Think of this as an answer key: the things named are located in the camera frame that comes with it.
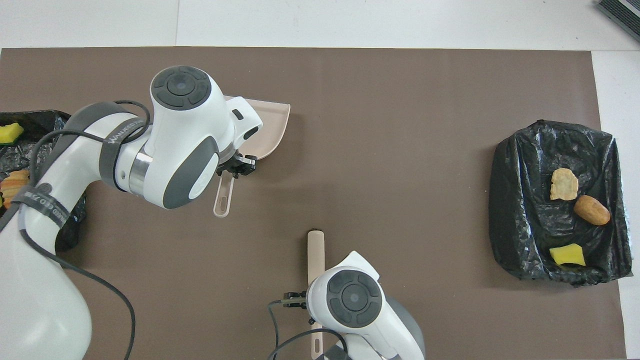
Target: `trash bag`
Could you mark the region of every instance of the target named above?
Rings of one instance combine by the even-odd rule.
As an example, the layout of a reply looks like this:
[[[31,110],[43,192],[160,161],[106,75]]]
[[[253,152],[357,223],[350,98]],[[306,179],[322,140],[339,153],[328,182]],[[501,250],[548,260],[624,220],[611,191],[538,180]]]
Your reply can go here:
[[[595,226],[573,212],[576,200],[550,200],[551,175],[569,168],[578,198],[589,195],[610,212]],[[574,286],[627,276],[631,251],[622,201],[618,148],[612,135],[577,124],[539,120],[498,144],[489,195],[493,256],[519,279]],[[549,249],[576,243],[586,266],[557,265]]]
[[[7,178],[12,171],[28,168],[31,151],[38,140],[51,131],[62,129],[69,117],[69,114],[56,110],[0,112],[0,126],[17,122],[24,128],[24,132],[18,137],[15,144],[0,147],[0,181]],[[56,140],[57,138],[54,138],[50,143],[44,144],[38,151],[38,168],[53,149]],[[66,251],[77,245],[79,224],[86,217],[85,205],[86,195],[83,193],[72,209],[71,216],[56,237],[56,252]],[[3,214],[5,208],[3,206],[0,208],[0,212]]]

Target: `brown table surface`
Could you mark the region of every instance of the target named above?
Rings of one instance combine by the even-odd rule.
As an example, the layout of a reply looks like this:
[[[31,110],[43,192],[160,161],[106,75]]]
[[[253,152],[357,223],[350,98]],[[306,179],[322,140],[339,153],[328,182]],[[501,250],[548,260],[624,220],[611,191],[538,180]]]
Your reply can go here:
[[[65,254],[129,296],[132,359],[264,359],[266,304],[306,288],[306,235],[326,264],[351,250],[422,327],[429,359],[625,357],[618,284],[519,281],[493,260],[493,150],[538,119],[599,128],[588,52],[425,49],[3,49],[0,110],[73,113],[92,102],[151,105],[171,65],[206,70],[228,95],[291,104],[284,139],[236,182],[173,211],[102,183],[88,189],[82,243]],[[122,358],[124,305],[70,275],[93,316],[86,359]],[[276,309],[283,338],[308,329]],[[282,352],[307,359],[308,341]]]

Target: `yellow sponge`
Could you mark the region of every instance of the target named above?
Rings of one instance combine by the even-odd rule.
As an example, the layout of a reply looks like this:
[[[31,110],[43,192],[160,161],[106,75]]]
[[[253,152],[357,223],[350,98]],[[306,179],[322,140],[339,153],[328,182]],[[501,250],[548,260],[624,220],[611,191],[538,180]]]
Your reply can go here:
[[[584,255],[582,254],[582,247],[578,244],[569,244],[563,247],[555,247],[549,249],[551,257],[558,265],[564,263],[579,264],[586,266],[584,263]]]
[[[23,131],[22,126],[17,122],[7,126],[0,126],[0,145],[13,145]]]

